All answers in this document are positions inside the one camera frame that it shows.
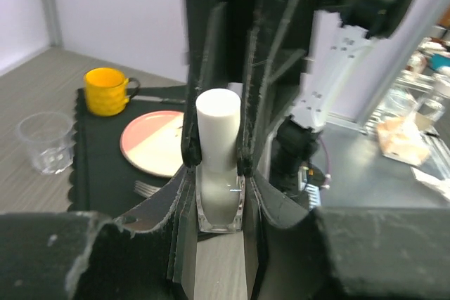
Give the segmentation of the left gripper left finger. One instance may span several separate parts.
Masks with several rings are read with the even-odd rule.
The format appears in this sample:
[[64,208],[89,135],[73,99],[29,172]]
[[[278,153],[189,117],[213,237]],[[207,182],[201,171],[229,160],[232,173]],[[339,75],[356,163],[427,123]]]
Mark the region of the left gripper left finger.
[[2,299],[192,299],[195,174],[125,214],[1,215]]

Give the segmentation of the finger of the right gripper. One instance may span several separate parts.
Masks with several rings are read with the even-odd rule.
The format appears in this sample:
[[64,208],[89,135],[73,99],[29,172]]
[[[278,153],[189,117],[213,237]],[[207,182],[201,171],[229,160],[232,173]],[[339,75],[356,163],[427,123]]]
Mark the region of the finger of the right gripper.
[[184,165],[195,167],[201,162],[195,100],[204,87],[202,67],[207,61],[208,29],[210,14],[218,0],[185,0],[188,32],[188,79],[186,106],[181,137],[181,154]]
[[251,177],[267,136],[300,91],[316,0],[256,0],[243,76],[239,176]]

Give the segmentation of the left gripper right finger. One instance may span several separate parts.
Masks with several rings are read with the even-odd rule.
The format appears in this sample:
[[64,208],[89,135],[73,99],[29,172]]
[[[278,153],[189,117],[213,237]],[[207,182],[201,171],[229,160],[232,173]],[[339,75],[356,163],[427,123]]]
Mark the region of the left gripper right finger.
[[448,299],[449,211],[307,211],[260,174],[245,179],[249,299]]

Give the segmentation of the white nail polish cap brush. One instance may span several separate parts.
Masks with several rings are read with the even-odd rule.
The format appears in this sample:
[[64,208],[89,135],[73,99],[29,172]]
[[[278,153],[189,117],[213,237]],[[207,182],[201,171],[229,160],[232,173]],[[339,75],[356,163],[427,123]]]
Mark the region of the white nail polish cap brush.
[[210,89],[195,102],[202,163],[221,173],[236,166],[240,97],[229,89]]

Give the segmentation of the white nail polish bottle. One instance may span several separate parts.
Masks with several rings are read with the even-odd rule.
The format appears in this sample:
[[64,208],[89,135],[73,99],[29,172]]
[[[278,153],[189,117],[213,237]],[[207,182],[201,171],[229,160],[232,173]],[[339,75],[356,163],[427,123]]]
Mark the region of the white nail polish bottle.
[[203,165],[195,171],[199,230],[236,233],[242,229],[245,185],[237,169],[216,173]]

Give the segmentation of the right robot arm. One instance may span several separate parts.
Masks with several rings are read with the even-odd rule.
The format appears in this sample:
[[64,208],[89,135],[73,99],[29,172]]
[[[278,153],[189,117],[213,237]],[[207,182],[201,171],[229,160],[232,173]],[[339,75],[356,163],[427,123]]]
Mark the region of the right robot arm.
[[[299,169],[318,147],[330,108],[354,67],[370,47],[392,36],[413,0],[185,0],[188,30],[188,81],[181,137],[183,163],[207,164],[195,102],[201,93],[243,85],[237,146],[232,149],[239,176],[254,175],[268,135],[278,150],[269,182],[289,190]],[[309,89],[307,69],[314,15],[340,17],[337,39],[323,73]]]

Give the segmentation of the silver fork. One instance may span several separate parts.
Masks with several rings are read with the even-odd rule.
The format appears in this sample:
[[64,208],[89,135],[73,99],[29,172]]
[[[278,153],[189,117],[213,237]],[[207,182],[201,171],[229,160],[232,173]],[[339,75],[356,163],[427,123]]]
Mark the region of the silver fork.
[[144,198],[149,198],[159,191],[160,191],[159,187],[149,185],[142,181],[135,181],[134,192]]

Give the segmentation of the black scalloped placemat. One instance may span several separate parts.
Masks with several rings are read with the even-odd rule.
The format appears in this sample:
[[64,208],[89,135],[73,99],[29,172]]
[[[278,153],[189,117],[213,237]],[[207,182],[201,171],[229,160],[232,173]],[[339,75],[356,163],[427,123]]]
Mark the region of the black scalloped placemat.
[[168,178],[133,167],[120,150],[120,136],[126,125],[142,114],[158,110],[182,112],[184,106],[133,100],[124,112],[114,117],[97,117],[86,107],[84,90],[77,90],[75,156],[69,176],[68,211],[99,211],[117,217],[142,201],[134,192],[136,181],[157,187],[168,183]]

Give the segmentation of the pink cream plate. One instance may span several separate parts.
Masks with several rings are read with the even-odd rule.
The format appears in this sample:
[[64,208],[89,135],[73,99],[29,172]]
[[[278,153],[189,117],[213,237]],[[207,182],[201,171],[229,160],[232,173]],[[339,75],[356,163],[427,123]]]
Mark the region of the pink cream plate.
[[120,137],[120,150],[137,169],[171,178],[183,164],[181,135],[184,114],[173,110],[149,112],[133,119]]

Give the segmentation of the silver knife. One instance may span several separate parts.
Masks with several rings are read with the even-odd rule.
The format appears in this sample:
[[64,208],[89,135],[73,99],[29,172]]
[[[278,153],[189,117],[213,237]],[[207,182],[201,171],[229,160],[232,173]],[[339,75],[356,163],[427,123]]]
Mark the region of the silver knife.
[[171,104],[171,105],[183,105],[186,101],[182,99],[173,98],[161,98],[157,96],[134,96],[134,100],[142,100],[153,103]]

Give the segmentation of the yellow mug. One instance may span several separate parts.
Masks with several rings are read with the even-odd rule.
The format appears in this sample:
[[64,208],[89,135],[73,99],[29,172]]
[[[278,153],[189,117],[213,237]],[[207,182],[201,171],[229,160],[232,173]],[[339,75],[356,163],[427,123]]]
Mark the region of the yellow mug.
[[121,113],[141,88],[138,79],[127,78],[123,72],[101,67],[84,75],[84,96],[90,113],[112,117]]

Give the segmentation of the clear plastic cup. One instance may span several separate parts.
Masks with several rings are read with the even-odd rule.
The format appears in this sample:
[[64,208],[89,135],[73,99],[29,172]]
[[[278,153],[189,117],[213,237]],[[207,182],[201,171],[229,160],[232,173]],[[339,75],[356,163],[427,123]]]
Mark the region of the clear plastic cup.
[[31,165],[44,175],[59,174],[71,166],[74,121],[62,112],[38,112],[16,127]]

